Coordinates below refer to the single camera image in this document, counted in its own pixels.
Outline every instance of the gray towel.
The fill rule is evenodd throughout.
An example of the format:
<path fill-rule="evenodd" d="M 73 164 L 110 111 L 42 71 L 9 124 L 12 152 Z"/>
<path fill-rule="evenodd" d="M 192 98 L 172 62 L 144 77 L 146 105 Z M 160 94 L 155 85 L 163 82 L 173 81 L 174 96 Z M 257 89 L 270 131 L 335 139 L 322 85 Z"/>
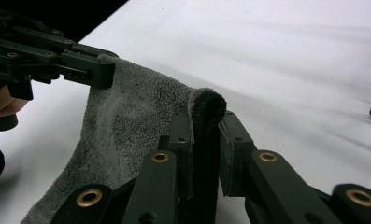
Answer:
<path fill-rule="evenodd" d="M 71 192 L 84 185 L 104 184 L 116 189 L 136 177 L 144 157 L 157 148 L 160 136 L 169 134 L 171 116 L 177 110 L 188 107 L 190 115 L 197 111 L 197 118 L 193 120 L 191 116 L 190 120 L 197 125 L 197 130 L 193 130 L 197 135 L 193 137 L 196 143 L 197 139 L 207 140 L 215 136 L 215 127 L 226 107 L 216 92 L 190 88 L 173 78 L 119 58 L 101 55 L 100 59 L 116 64 L 113 86 L 108 90 L 90 89 L 80 140 L 71 160 L 43 198 L 31 208 L 22 224 L 50 223 Z M 200 140 L 198 145 L 202 148 L 199 151 L 210 147 L 202 142 Z M 208 210 L 208 215 L 195 214 L 195 206 L 200 201 L 191 199 L 182 206 L 179 215 L 186 217 L 193 213 L 193 218 L 183 223 L 214 223 L 218 152 L 214 152 L 214 156 L 209 152 L 204 154 L 201 156 L 209 157 L 214 169 L 198 172 L 199 168 L 195 167 L 195 172 L 201 175 L 212 172 L 212 181 L 209 181 L 212 183 L 206 187 L 194 180 L 195 185 L 202 186 L 196 191 L 195 198 L 205 198 L 204 194 L 210 197 L 206 208 L 202 208 Z"/>

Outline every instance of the white table surface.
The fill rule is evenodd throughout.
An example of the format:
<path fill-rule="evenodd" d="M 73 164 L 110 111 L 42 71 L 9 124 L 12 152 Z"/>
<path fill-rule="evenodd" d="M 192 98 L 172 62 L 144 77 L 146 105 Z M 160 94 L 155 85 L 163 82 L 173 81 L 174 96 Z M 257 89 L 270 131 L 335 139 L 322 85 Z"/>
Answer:
<path fill-rule="evenodd" d="M 371 0 L 130 0 L 82 44 L 222 94 L 260 149 L 316 189 L 371 189 Z M 0 133 L 0 224 L 19 223 L 64 169 L 89 88 L 34 82 L 15 129 Z M 249 223 L 220 194 L 217 223 Z"/>

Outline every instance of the white background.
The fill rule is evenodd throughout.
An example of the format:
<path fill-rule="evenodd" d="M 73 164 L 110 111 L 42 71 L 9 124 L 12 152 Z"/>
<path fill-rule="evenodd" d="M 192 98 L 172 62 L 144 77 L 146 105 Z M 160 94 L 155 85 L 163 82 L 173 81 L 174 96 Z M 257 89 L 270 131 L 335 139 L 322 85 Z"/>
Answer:
<path fill-rule="evenodd" d="M 222 94 L 260 149 L 305 181 L 371 189 L 371 0 L 131 0 L 82 44 Z M 0 133 L 0 223 L 19 223 L 64 169 L 89 88 L 33 83 L 35 99 Z M 220 197 L 217 223 L 249 223 Z"/>

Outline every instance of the human hand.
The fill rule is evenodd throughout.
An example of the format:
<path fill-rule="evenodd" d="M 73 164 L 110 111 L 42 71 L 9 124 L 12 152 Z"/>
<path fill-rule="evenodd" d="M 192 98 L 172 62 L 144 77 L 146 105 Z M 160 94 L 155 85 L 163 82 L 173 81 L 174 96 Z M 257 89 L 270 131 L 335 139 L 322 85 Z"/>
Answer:
<path fill-rule="evenodd" d="M 28 101 L 10 96 L 7 85 L 0 89 L 0 117 L 9 116 L 19 112 Z"/>

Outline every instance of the gray cloth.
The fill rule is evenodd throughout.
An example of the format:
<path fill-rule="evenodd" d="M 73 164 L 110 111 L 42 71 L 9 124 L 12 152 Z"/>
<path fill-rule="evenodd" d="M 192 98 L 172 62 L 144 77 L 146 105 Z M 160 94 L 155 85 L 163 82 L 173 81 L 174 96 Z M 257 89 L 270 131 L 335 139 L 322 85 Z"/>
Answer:
<path fill-rule="evenodd" d="M 22 224 L 50 223 L 72 191 L 88 184 L 116 189 L 137 176 L 146 154 L 168 135 L 172 114 L 210 89 L 193 89 L 148 68 L 106 55 L 115 62 L 113 86 L 91 88 L 76 150 Z"/>

